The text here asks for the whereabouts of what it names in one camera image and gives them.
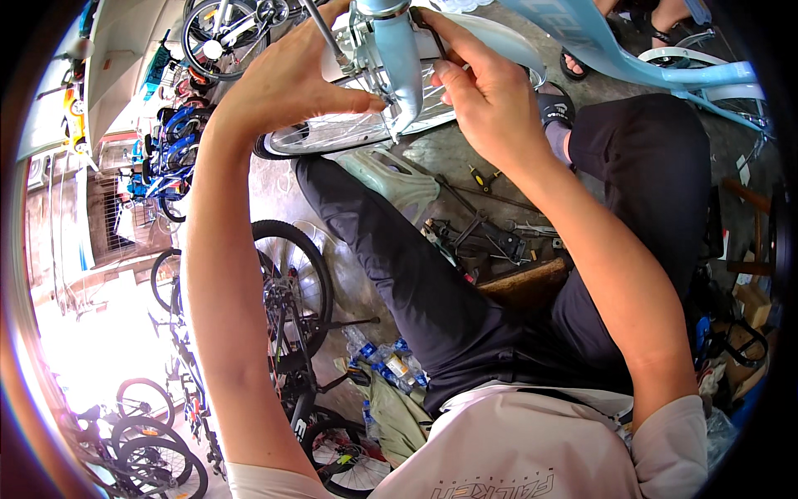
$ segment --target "hand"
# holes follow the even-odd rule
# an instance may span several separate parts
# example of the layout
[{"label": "hand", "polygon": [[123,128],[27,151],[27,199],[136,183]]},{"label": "hand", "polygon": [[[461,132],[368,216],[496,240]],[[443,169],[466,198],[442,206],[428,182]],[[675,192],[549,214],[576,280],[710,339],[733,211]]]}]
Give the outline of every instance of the hand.
[{"label": "hand", "polygon": [[[328,26],[350,0],[319,7]],[[255,139],[261,133],[327,113],[378,113],[382,99],[365,90],[343,89],[322,78],[325,40],[313,19],[270,45],[247,68],[213,113],[228,131]]]},{"label": "hand", "polygon": [[[468,143],[512,177],[553,157],[543,135],[535,92],[523,69],[500,56],[464,27],[428,9],[424,20],[452,46],[449,61],[434,64],[433,85],[445,85],[441,100],[454,106]],[[468,71],[462,66],[468,63]]]}]

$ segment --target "plastic stool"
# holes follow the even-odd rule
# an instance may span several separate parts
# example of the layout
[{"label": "plastic stool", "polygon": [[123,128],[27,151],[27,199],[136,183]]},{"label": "plastic stool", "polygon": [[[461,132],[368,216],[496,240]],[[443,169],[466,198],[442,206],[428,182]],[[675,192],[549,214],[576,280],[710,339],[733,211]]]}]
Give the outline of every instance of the plastic stool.
[{"label": "plastic stool", "polygon": [[[390,164],[381,163],[374,154],[390,159]],[[440,194],[440,185],[434,178],[419,172],[384,149],[358,149],[346,152],[335,160],[366,187],[382,194],[413,225],[427,205]],[[405,209],[413,205],[417,207],[415,213],[410,215],[405,212]]]}]

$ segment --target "screwdriver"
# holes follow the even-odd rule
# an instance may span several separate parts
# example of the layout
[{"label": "screwdriver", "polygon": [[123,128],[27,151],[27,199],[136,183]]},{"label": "screwdriver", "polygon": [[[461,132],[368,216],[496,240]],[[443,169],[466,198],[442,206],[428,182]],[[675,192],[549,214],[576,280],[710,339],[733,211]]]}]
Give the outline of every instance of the screwdriver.
[{"label": "screwdriver", "polygon": [[491,184],[493,181],[499,178],[499,175],[501,175],[501,172],[496,170],[493,175],[486,177],[471,165],[468,166],[468,170],[471,173],[471,176],[474,177],[474,180],[476,180],[477,184],[482,188],[482,191],[488,194],[491,192]]}]

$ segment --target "person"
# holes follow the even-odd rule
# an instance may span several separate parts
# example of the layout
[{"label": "person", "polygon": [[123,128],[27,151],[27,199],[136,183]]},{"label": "person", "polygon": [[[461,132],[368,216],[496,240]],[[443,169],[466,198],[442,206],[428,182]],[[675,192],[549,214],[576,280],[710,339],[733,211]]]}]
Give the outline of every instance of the person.
[{"label": "person", "polygon": [[[593,2],[601,15],[606,18],[610,11],[618,5],[619,0],[593,0]],[[632,6],[631,11],[634,26],[642,34],[651,37],[649,49],[660,49],[673,45],[668,33],[676,23],[690,17],[685,0],[659,0],[657,6],[650,12],[638,6]],[[620,38],[617,26],[613,22],[607,22],[610,23],[615,37]],[[590,66],[574,57],[565,47],[559,55],[559,67],[563,71],[563,75],[571,81],[584,80],[591,71]]]},{"label": "person", "polygon": [[[322,16],[331,23],[347,3],[324,5]],[[589,106],[571,121],[566,96],[552,90],[537,96],[541,112],[519,66],[446,17],[423,15],[452,47],[433,84],[445,85],[462,133],[545,213],[576,269],[550,314],[522,319],[333,161],[297,161],[308,202],[357,256],[431,378],[429,440],[370,497],[690,497],[707,477],[679,301],[709,195],[700,122],[667,95]],[[259,134],[382,109],[365,91],[322,80],[323,48],[308,22],[270,46],[219,103],[199,147],[185,298],[241,499],[330,497],[271,385],[247,186]],[[558,157],[605,180],[605,205]],[[611,417],[633,398],[629,451]]]}]

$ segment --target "forearm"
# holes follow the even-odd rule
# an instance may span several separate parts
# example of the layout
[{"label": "forearm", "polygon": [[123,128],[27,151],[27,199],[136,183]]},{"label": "forearm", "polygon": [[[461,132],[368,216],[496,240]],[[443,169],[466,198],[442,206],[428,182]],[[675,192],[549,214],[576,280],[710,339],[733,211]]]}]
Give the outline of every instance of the forearm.
[{"label": "forearm", "polygon": [[249,216],[254,139],[215,117],[196,162],[183,290],[225,458],[316,477],[269,378],[263,281]]},{"label": "forearm", "polygon": [[[519,163],[535,156],[540,155],[519,156]],[[681,304],[651,252],[553,156],[546,155],[534,170],[526,165],[506,169],[557,228],[622,352],[634,383],[636,420],[638,408],[646,404],[645,394],[662,389],[651,386],[661,376],[680,380],[669,385],[672,399],[695,393]],[[640,409],[647,417],[649,411]]]}]

